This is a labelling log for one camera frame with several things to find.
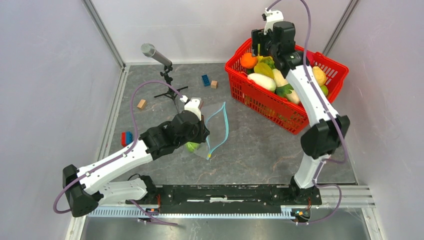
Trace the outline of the clear zip top bag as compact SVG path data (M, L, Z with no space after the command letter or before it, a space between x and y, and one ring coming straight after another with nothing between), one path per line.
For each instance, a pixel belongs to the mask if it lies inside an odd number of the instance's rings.
M204 122L210 135L206 138L206 142L200 143L199 148L190 153L196 154L206 160L210 160L213 152L223 145L229 137L229 120L226 109L226 102L218 102L203 106L201 113L204 116Z

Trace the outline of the orange fruit toy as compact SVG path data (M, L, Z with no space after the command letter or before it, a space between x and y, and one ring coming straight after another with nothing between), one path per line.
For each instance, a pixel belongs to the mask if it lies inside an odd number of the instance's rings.
M258 62L258 58L251 52L244 53L240 58L240 65L245 69L253 69Z

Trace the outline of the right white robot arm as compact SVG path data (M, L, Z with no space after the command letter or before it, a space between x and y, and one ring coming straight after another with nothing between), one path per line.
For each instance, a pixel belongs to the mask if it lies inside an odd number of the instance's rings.
M346 115L332 107L314 77L307 51L296 50L295 25L277 20L266 23L264 29L253 30L254 55L271 56L278 69L300 98L310 128L301 136L304 152L300 167L292 178L289 199L302 204L317 184L318 175L335 150L345 145L344 137L350 126Z

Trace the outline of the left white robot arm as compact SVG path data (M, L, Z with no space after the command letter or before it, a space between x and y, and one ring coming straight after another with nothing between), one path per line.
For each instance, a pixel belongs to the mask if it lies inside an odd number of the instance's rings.
M142 200L151 204L157 198L157 190L149 177L120 182L114 179L135 167L172 154L188 142L204 143L209 134L202 114L184 110L171 121L149 128L128 146L96 163L84 167L66 166L62 170L60 195L66 196L68 211L75 218L116 201Z

